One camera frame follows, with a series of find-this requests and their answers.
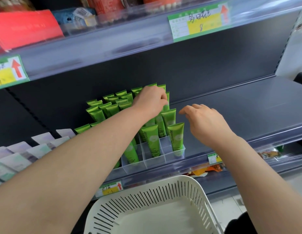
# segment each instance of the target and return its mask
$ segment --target floor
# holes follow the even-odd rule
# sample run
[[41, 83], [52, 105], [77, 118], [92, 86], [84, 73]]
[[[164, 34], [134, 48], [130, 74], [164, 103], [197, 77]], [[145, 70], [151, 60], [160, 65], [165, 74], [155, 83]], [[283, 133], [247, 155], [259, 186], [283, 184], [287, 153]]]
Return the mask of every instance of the floor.
[[[284, 176], [283, 178], [302, 195], [302, 172]], [[225, 197], [224, 199], [217, 201], [211, 200], [211, 206], [213, 207], [223, 230], [232, 219], [238, 218], [242, 213], [246, 212], [246, 208], [242, 202], [241, 195], [239, 194]]]

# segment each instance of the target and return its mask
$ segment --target red arrow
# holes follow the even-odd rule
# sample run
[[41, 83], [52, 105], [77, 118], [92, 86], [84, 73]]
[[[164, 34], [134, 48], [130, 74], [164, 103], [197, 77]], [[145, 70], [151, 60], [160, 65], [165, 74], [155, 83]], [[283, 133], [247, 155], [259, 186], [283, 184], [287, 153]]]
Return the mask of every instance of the red arrow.
[[21, 66], [21, 65], [16, 60], [13, 59], [13, 64], [12, 64], [11, 68], [15, 69], [16, 75], [18, 76], [18, 78], [22, 78], [21, 72], [19, 70], [19, 66]]
[[120, 183], [117, 184], [119, 190], [122, 190], [122, 185]]
[[224, 5], [222, 5], [220, 14], [224, 15], [224, 20], [227, 23], [228, 22], [228, 9]]

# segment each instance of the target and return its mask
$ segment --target price tag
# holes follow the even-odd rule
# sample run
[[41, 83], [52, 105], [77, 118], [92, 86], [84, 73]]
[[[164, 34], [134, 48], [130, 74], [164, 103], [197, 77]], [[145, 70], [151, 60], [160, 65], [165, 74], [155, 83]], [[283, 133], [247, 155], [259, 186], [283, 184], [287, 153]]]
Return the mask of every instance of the price tag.
[[221, 158], [219, 157], [219, 155], [217, 153], [209, 154], [208, 161], [209, 161], [210, 165], [222, 162]]
[[95, 196], [96, 197], [101, 197], [104, 195], [109, 195], [112, 193], [116, 193], [123, 190], [123, 186], [122, 186], [122, 182], [113, 182], [110, 184], [105, 184], [100, 186], [100, 188], [98, 189], [98, 191], [96, 192]]
[[168, 20], [174, 42], [224, 30], [231, 24], [227, 2], [169, 15]]
[[28, 81], [19, 55], [0, 58], [0, 89]]

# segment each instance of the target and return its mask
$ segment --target hand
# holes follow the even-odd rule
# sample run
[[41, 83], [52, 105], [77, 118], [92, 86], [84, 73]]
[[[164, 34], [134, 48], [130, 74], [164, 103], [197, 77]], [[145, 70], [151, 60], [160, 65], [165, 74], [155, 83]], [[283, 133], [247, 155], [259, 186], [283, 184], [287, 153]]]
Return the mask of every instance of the hand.
[[156, 117], [167, 104], [165, 90], [157, 86], [145, 86], [133, 101], [133, 107], [144, 114], [146, 122]]
[[216, 150], [237, 137], [223, 116], [204, 104], [185, 106], [179, 114], [185, 114], [190, 122], [191, 133], [204, 145]]

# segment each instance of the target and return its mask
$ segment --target clear acrylic organizer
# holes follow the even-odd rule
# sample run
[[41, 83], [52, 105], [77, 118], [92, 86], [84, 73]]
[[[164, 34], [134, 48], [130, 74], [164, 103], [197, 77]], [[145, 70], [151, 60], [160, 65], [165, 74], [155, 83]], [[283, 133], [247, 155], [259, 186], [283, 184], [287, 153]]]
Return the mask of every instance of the clear acrylic organizer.
[[140, 136], [139, 141], [140, 144], [135, 146], [139, 162], [130, 164], [123, 154], [121, 157], [122, 166], [117, 169], [113, 169], [106, 178], [106, 181], [116, 180], [126, 175], [156, 168], [184, 159], [186, 149], [185, 146], [182, 145], [183, 148], [181, 150], [172, 151], [172, 144], [169, 136], [160, 138], [161, 155], [158, 157], [152, 157], [148, 143], [143, 142]]

